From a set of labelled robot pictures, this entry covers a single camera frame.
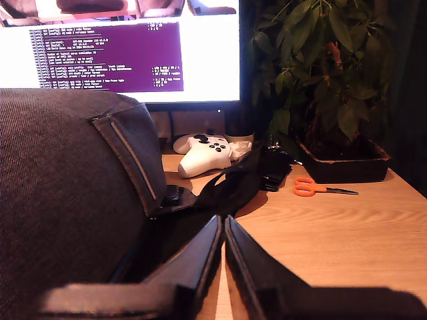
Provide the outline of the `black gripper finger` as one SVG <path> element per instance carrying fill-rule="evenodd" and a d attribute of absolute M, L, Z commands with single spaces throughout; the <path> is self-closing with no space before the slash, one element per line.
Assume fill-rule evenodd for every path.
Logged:
<path fill-rule="evenodd" d="M 250 319 L 425 319 L 415 295 L 387 287 L 314 287 L 269 255 L 231 216 L 226 259 Z"/>
<path fill-rule="evenodd" d="M 222 221 L 214 216 L 141 283 L 72 284 L 49 291 L 40 319 L 195 319 L 216 274 Z"/>

